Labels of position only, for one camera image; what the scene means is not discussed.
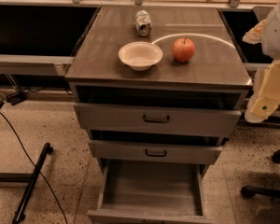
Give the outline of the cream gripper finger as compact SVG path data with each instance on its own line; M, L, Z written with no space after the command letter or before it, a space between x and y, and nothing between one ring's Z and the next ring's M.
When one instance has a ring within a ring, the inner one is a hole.
M253 28L251 28L248 32L246 32L243 36L243 41L252 45L260 43L264 24L265 20L262 20Z
M248 101L245 119L250 123L266 120L280 106L280 60L255 74L253 95Z

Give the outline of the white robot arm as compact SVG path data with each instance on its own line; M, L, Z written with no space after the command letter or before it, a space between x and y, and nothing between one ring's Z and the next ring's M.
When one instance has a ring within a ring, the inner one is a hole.
M262 53L273 62L256 73L253 95L248 101L245 119L251 123L266 120L280 106L280 2L243 36L248 44L261 44Z

